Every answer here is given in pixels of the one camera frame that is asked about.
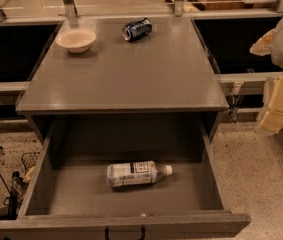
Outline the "clear plastic water bottle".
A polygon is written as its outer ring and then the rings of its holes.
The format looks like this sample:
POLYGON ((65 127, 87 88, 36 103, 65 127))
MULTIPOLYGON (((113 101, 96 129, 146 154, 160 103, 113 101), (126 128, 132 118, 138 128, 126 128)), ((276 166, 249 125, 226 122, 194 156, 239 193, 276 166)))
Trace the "clear plastic water bottle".
POLYGON ((112 188, 154 184, 172 174, 171 165, 156 163, 152 160, 116 163, 107 166, 107 183, 112 188))

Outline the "grey cabinet counter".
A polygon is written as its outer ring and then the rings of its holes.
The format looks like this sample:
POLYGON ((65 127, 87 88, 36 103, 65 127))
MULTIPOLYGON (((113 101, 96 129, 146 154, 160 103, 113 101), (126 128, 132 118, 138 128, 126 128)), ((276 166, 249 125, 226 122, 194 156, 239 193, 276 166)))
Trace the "grey cabinet counter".
POLYGON ((152 32, 122 36, 126 18, 83 19, 97 40, 80 54, 52 44, 16 111, 36 115, 223 111, 225 95, 187 17, 154 17, 152 32))

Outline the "open grey top drawer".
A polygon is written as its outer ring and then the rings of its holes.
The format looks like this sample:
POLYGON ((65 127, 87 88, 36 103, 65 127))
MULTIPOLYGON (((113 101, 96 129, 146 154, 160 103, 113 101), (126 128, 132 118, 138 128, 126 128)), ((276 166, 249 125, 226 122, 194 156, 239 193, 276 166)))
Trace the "open grey top drawer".
POLYGON ((58 120, 46 135, 10 240, 104 240, 104 230, 144 227, 145 240, 234 237, 250 224, 226 205, 210 141, 193 119, 58 120), (154 160, 173 174, 114 189, 111 163, 154 160))

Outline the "blue soda can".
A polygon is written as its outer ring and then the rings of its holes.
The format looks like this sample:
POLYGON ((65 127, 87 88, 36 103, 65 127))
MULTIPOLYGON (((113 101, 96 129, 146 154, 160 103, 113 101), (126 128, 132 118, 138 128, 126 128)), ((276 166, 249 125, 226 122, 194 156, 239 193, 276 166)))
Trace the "blue soda can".
POLYGON ((134 42, 152 31, 152 23, 148 18, 142 18, 124 25, 122 35, 125 41, 134 42))

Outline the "white paper bowl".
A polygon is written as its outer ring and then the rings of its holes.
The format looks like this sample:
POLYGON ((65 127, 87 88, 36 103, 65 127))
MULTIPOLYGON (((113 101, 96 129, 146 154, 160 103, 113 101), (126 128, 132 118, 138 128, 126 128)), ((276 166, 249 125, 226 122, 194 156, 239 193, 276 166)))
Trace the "white paper bowl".
POLYGON ((90 29, 70 29, 59 33, 56 43, 71 53, 87 51, 96 41, 96 34, 90 29))

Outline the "metal railing frame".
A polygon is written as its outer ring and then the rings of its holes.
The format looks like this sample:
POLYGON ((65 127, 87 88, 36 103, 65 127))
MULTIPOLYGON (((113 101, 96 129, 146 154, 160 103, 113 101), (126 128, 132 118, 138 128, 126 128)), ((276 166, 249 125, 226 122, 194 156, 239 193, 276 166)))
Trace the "metal railing frame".
POLYGON ((184 0, 0 0, 0 23, 75 22, 89 18, 192 17, 257 18, 283 15, 283 0, 271 8, 185 13, 184 0))

